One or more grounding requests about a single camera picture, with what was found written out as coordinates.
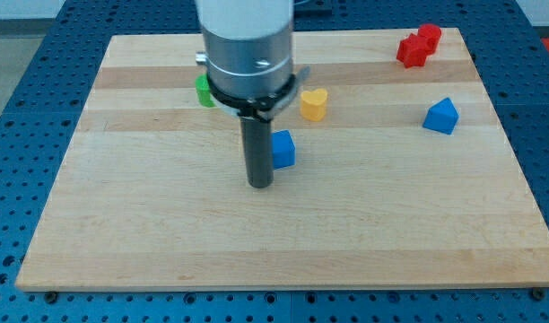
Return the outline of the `black and silver mounting flange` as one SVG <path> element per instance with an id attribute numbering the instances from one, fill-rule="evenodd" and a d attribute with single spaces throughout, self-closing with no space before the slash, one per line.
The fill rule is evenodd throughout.
<path id="1" fill-rule="evenodd" d="M 303 67 L 297 74 L 291 74 L 287 83 L 275 93 L 259 98 L 232 97 L 214 84 L 206 75 L 213 104 L 226 114 L 235 118 L 253 118 L 261 122 L 271 121 L 296 98 L 302 84 L 309 78 L 310 67 Z"/>

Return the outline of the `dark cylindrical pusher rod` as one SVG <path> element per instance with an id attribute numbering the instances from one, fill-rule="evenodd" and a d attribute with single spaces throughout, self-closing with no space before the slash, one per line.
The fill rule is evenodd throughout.
<path id="1" fill-rule="evenodd" d="M 271 123 L 242 118 L 240 128 L 248 183 L 267 188 L 274 180 Z"/>

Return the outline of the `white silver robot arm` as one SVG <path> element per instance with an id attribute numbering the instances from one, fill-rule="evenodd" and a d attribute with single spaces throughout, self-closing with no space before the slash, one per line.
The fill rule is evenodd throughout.
<path id="1" fill-rule="evenodd" d="M 274 179 L 271 122 L 309 77 L 294 73 L 292 0 L 196 0 L 213 102 L 240 120 L 247 180 L 266 188 Z"/>

